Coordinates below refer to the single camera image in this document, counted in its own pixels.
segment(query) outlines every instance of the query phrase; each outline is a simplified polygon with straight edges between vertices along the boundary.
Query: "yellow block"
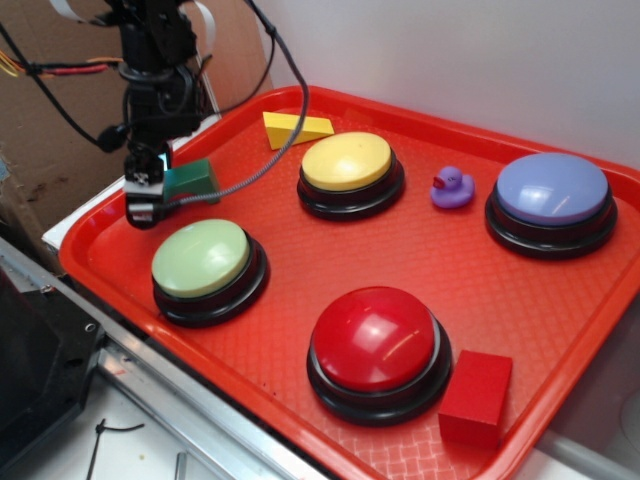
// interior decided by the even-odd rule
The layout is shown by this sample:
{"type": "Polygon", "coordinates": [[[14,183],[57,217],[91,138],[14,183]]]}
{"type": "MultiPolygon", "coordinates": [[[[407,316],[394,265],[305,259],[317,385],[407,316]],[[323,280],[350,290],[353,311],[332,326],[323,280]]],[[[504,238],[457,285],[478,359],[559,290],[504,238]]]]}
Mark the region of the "yellow block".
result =
{"type": "MultiPolygon", "coordinates": [[[[276,150],[285,144],[300,118],[298,115],[272,112],[263,112],[262,116],[272,150],[276,150]]],[[[302,130],[293,143],[295,145],[296,143],[317,140],[329,135],[333,135],[331,120],[328,118],[307,117],[302,124],[302,130]]]]}

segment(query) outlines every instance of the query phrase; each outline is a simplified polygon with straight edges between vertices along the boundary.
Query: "rubber duck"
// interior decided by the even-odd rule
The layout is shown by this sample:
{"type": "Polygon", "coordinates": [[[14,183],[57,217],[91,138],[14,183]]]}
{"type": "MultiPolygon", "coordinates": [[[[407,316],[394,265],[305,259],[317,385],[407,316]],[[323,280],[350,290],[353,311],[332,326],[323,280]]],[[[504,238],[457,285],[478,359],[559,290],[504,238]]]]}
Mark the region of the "rubber duck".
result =
{"type": "Polygon", "coordinates": [[[433,177],[431,200],[441,208],[458,208],[469,203],[475,189],[471,175],[463,175],[459,168],[447,166],[433,177]]]}

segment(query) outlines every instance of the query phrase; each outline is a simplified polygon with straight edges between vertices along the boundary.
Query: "tray rim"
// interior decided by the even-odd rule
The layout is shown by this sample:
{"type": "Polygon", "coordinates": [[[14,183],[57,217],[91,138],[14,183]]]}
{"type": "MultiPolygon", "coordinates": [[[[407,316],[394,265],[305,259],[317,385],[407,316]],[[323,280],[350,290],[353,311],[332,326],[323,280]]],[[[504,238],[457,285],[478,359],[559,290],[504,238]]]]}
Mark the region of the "tray rim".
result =
{"type": "MultiPolygon", "coordinates": [[[[488,157],[504,164],[526,154],[545,151],[580,155],[602,168],[617,198],[627,201],[640,211],[640,195],[637,195],[640,192],[640,171],[631,167],[321,87],[312,86],[310,90],[312,99],[310,109],[313,109],[316,103],[326,100],[333,102],[333,110],[352,108],[354,102],[357,102],[359,112],[378,112],[378,114],[384,112],[388,122],[391,121],[390,118],[393,118],[395,121],[393,129],[396,131],[398,131],[398,122],[402,126],[408,126],[406,132],[403,130],[402,133],[406,133],[409,137],[448,147],[451,147],[451,142],[456,140],[457,144],[462,142],[463,148],[457,148],[458,150],[488,157]]],[[[205,134],[194,138],[180,148],[175,155],[175,165],[188,163],[214,150],[217,145],[206,141],[208,140],[206,132],[211,129],[216,130],[216,141],[221,144],[226,139],[233,138],[240,133],[244,125],[243,119],[246,119],[247,116],[252,115],[259,119],[262,111],[290,109],[292,105],[298,105],[301,98],[302,94],[298,87],[285,87],[267,92],[251,100],[205,130],[203,132],[205,134]]],[[[317,108],[327,111],[327,108],[320,106],[317,108]]],[[[63,268],[73,278],[96,295],[97,292],[101,292],[100,298],[125,317],[132,317],[146,314],[146,310],[135,303],[123,304],[122,295],[109,283],[93,275],[86,268],[86,259],[85,262],[82,261],[84,258],[83,245],[90,245],[100,231],[123,216],[124,194],[119,191],[94,206],[71,227],[62,242],[59,255],[63,268]]],[[[585,328],[578,334],[556,369],[549,374],[536,395],[525,407],[503,439],[500,448],[496,450],[496,454],[477,472],[474,478],[502,479],[515,473],[639,289],[640,249],[634,255],[633,260],[627,264],[616,284],[612,286],[614,294],[605,297],[591,318],[585,321],[585,328]]],[[[197,360],[204,360],[204,358],[195,358],[192,351],[186,352],[185,349],[188,347],[178,340],[172,340],[165,336],[161,341],[178,355],[181,352],[187,353],[189,358],[183,358],[183,360],[187,360],[192,366],[197,365],[197,360]]],[[[286,407],[272,402],[267,395],[256,390],[253,384],[241,377],[238,378],[224,362],[217,358],[207,358],[206,360],[211,367],[215,367],[208,369],[215,370],[215,374],[200,371],[201,374],[250,411],[253,412],[254,408],[252,407],[259,404],[260,413],[258,416],[316,461],[344,477],[381,478],[379,472],[359,460],[354,454],[339,446],[330,448],[327,445],[326,437],[321,432],[305,431],[306,422],[303,419],[292,418],[286,407]],[[322,458],[318,458],[314,454],[318,450],[322,451],[322,458]]]]}

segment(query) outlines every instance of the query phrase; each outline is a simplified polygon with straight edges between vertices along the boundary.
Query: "orange-red tray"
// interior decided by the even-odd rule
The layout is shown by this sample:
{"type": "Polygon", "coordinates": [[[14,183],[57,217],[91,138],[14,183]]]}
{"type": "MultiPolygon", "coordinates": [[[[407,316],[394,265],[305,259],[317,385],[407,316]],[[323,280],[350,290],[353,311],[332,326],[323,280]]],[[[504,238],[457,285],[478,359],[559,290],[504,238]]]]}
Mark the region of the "orange-red tray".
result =
{"type": "MultiPolygon", "coordinates": [[[[297,113],[287,88],[253,100],[182,148],[176,165],[208,157],[222,186],[257,171],[269,149],[263,111],[297,113]]],[[[512,474],[551,420],[640,285],[640,173],[591,159],[619,207],[613,238],[586,257],[524,258],[497,245],[484,202],[506,163],[550,147],[368,100],[313,88],[310,114],[336,132],[383,136],[405,167],[403,197],[371,219],[333,223],[300,207],[296,182],[310,143],[294,146],[258,183],[217,205],[191,205],[140,231],[121,193],[85,215],[60,257],[77,280],[343,478],[495,480],[512,474]],[[431,179],[447,164],[476,180],[459,210],[437,210],[431,179]],[[265,248],[272,276],[258,303],[220,326],[189,330],[160,315],[151,259],[178,228],[204,218],[237,222],[265,248]],[[320,312],[356,288],[388,285],[420,298],[460,350],[505,355],[514,368],[504,440],[495,450],[441,441],[437,406],[389,428],[356,427],[322,407],[305,357],[320,312]]]]}

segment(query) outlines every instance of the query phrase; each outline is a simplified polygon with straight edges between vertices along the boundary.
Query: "red block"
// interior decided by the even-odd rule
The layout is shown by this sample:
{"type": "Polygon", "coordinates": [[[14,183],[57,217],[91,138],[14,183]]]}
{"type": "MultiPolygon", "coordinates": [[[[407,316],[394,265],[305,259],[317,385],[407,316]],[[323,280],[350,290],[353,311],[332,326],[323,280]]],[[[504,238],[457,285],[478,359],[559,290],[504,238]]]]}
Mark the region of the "red block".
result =
{"type": "Polygon", "coordinates": [[[438,411],[443,440],[483,448],[498,446],[512,365],[508,357],[460,352],[438,411]]]}

